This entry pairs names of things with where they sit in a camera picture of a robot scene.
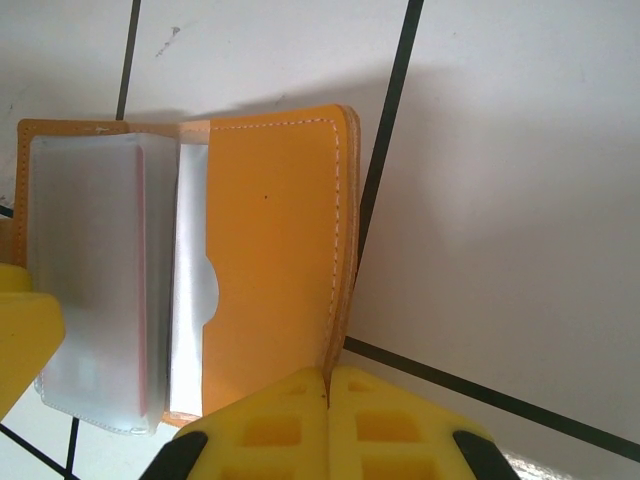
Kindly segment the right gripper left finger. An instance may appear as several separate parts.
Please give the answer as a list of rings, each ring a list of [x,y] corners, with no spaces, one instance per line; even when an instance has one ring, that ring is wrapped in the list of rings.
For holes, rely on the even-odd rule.
[[[322,374],[302,369],[181,428],[154,457],[156,479],[327,479]]]

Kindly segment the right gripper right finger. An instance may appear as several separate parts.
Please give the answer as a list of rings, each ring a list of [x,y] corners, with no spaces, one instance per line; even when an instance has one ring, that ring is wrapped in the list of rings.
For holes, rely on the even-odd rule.
[[[354,367],[332,374],[331,479],[504,479],[506,458],[479,424]]]

